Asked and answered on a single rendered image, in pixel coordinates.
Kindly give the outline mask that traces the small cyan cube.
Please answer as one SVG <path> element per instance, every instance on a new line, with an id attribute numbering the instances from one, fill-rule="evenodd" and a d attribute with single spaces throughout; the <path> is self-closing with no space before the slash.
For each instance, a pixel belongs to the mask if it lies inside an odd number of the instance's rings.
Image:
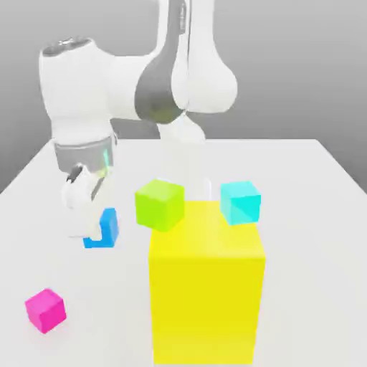
<path id="1" fill-rule="evenodd" d="M 261 193 L 251 181 L 222 183 L 220 210 L 229 225 L 257 223 Z"/>

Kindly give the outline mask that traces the large yellow box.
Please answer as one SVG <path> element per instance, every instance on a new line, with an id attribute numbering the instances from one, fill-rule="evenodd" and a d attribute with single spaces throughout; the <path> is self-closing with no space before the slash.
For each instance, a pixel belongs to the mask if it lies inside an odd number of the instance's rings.
<path id="1" fill-rule="evenodd" d="M 187 201 L 153 231 L 149 282 L 157 364 L 250 364 L 265 253 L 255 224 L 227 224 L 216 201 Z"/>

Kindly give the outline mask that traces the small blue cube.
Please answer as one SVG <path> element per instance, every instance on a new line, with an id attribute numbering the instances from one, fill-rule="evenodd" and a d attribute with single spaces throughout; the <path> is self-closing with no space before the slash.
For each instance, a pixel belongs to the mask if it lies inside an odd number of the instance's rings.
<path id="1" fill-rule="evenodd" d="M 89 237 L 83 239 L 85 248 L 112 248 L 115 246 L 119 235 L 118 218 L 115 208 L 106 208 L 100 217 L 100 231 L 102 238 L 92 240 Z"/>

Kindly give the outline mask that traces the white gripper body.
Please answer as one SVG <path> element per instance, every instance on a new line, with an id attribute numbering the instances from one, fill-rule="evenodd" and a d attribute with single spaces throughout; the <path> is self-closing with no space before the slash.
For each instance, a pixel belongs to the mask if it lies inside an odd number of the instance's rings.
<path id="1" fill-rule="evenodd" d="M 99 178 L 87 167 L 73 167 L 62 187 L 65 226 L 71 238 L 101 239 L 100 210 L 92 194 Z"/>

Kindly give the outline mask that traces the small green cube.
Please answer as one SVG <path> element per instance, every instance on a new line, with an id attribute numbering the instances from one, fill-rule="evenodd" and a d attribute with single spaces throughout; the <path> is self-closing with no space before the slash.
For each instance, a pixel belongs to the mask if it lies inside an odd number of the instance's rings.
<path id="1" fill-rule="evenodd" d="M 135 192 L 135 212 L 138 224 L 167 232 L 184 217 L 183 186 L 153 179 Z"/>

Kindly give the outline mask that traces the small magenta cube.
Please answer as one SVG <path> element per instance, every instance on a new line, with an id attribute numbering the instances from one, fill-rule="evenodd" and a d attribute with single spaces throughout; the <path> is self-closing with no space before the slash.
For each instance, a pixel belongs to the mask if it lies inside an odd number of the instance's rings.
<path id="1" fill-rule="evenodd" d="M 67 318 L 64 300 L 49 288 L 32 296 L 24 304 L 29 321 L 43 334 Z"/>

